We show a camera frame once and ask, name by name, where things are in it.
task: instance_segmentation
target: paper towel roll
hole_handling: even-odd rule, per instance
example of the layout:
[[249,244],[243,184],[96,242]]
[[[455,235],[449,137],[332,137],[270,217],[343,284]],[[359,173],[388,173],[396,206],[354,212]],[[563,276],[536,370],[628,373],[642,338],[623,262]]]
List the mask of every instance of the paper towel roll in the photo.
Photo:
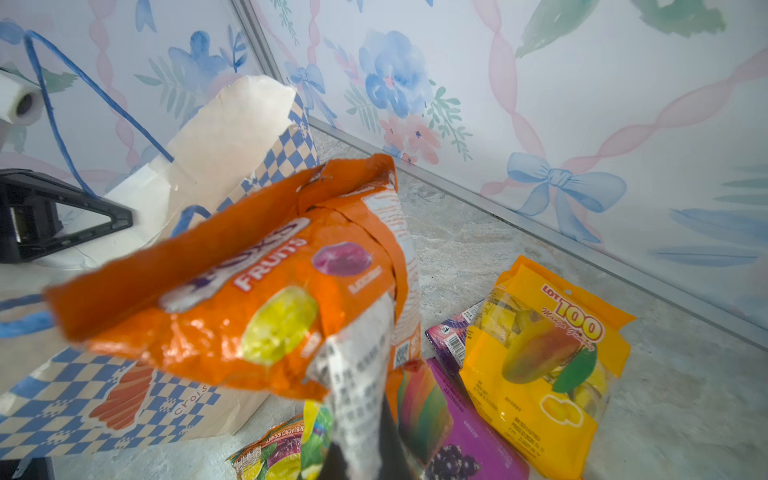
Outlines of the paper towel roll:
[[43,95],[33,84],[0,70],[0,120],[31,125],[43,111]]

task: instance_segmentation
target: floral wallpaper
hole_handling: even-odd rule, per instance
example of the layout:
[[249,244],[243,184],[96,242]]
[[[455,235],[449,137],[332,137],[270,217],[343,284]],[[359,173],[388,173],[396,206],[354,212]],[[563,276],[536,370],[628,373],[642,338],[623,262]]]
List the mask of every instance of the floral wallpaper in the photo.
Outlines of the floral wallpaper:
[[767,3],[251,2],[310,115],[768,328]]
[[[8,0],[0,8],[0,68],[36,83],[25,30],[56,45],[163,145],[223,86],[261,73],[227,0]],[[96,194],[157,155],[48,49],[35,49],[61,136]],[[12,129],[0,167],[74,184],[45,115]]]

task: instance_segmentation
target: black stand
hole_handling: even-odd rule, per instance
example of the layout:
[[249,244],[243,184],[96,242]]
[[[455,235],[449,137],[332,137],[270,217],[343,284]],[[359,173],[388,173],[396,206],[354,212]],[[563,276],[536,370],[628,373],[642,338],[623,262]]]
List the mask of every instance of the black stand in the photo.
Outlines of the black stand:
[[[110,221],[56,237],[62,228],[56,204],[106,215]],[[0,263],[28,262],[133,224],[129,209],[89,197],[49,175],[21,168],[0,170]]]

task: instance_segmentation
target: gray stone surface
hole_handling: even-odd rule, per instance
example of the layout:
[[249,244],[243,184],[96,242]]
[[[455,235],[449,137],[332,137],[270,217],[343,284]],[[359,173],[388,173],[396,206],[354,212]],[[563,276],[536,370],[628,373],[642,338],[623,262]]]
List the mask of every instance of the gray stone surface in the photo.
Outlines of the gray stone surface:
[[[364,157],[313,134],[321,158]],[[419,255],[424,327],[479,301],[519,255],[637,316],[622,330],[632,354],[585,480],[768,478],[768,353],[406,174],[399,181]],[[424,353],[434,356],[427,343]],[[298,402],[270,397],[234,436],[56,458],[56,475],[234,479],[224,459],[298,411]]]

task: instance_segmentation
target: lot 100 mango gummies bag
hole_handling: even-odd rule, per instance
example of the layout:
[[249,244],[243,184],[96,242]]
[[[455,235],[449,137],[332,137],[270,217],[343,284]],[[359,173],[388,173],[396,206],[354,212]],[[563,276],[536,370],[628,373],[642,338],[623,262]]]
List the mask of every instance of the lot 100 mango gummies bag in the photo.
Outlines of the lot 100 mango gummies bag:
[[326,400],[350,477],[380,464],[387,372],[421,353],[392,158],[334,160],[46,293],[67,338],[199,382]]
[[481,416],[545,477],[576,480],[634,317],[519,257],[467,332],[460,372]]

